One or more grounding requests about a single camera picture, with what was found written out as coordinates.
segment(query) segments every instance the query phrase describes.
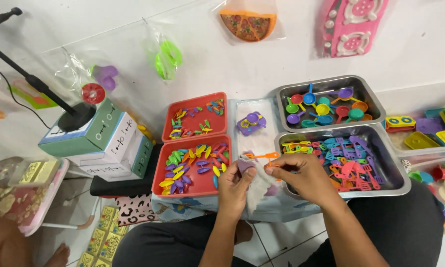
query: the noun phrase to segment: hand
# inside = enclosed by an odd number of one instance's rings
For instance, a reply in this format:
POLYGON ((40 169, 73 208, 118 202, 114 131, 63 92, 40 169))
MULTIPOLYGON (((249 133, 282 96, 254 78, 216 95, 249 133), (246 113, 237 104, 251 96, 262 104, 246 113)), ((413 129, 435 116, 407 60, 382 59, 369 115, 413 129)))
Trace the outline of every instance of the hand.
POLYGON ((306 200, 322 208, 341 199, 314 154, 284 154, 273 160, 272 165, 279 165, 281 168, 268 167, 265 169, 267 174, 284 180, 306 200))
POLYGON ((219 176, 219 212, 237 222, 246 206, 246 191, 257 173, 254 167, 248 168, 242 175, 234 161, 219 176))

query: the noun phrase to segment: microphone stand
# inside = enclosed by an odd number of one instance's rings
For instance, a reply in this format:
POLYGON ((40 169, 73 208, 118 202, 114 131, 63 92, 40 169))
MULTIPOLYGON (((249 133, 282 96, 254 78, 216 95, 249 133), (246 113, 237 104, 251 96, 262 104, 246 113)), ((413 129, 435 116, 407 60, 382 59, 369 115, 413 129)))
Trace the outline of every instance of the microphone stand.
MULTIPOLYGON (((23 12, 19 8, 12 8, 10 12, 0 14, 0 24, 8 20, 12 15, 21 15, 23 12)), ((46 94, 51 100, 62 107, 65 113, 59 118, 58 127, 64 132, 71 132, 78 130, 88 123, 94 114, 96 113, 96 108, 88 103, 79 103, 73 107, 69 106, 64 100, 53 93, 42 80, 38 77, 29 74, 24 69, 22 69, 18 64, 12 61, 9 57, 0 51, 0 58, 10 65, 19 74, 24 76, 24 79, 38 92, 46 94)))

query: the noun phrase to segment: black cable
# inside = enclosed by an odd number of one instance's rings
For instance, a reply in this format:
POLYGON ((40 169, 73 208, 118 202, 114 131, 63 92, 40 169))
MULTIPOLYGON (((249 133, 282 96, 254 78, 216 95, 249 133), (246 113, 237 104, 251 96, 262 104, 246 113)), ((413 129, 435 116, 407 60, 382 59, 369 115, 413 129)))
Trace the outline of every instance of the black cable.
POLYGON ((0 75, 5 79, 6 84, 8 85, 8 89, 10 90, 10 94, 12 95, 13 100, 14 100, 18 105, 23 106, 23 107, 29 109, 31 112, 35 113, 35 115, 36 115, 36 116, 38 117, 38 119, 40 119, 40 121, 46 126, 46 128, 51 129, 50 127, 48 127, 48 126, 46 125, 46 123, 44 123, 44 121, 43 121, 43 119, 40 117, 40 115, 38 115, 33 109, 31 109, 31 108, 25 106, 25 105, 22 104, 22 103, 19 103, 19 102, 15 99, 15 96, 13 96, 13 92, 12 92, 12 86, 10 85, 10 83, 8 82, 8 80, 6 79, 5 75, 3 75, 3 73, 0 72, 0 75))

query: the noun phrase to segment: person's right hand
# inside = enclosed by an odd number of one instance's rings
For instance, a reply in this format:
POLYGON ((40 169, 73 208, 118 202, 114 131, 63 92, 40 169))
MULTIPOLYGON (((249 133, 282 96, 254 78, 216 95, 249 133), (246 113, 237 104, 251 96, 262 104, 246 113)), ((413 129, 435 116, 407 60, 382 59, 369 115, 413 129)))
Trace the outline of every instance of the person's right hand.
POLYGON ((272 165, 281 168, 268 167, 267 174, 284 180, 306 200, 322 208, 341 199, 315 154, 284 154, 272 165))

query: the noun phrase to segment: black pants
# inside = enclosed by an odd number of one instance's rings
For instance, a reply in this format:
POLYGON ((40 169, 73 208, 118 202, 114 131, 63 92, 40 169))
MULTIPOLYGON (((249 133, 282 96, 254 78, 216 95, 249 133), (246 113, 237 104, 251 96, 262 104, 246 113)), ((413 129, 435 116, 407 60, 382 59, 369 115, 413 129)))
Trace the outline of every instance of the black pants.
MULTIPOLYGON (((435 267, 445 221, 428 188, 412 180, 403 196, 360 198, 348 206, 391 267, 435 267)), ((124 236, 113 267, 196 267, 216 214, 176 223, 146 223, 124 236)), ((233 267, 253 267, 234 257, 233 267)), ((329 239, 301 267, 336 266, 329 239)))

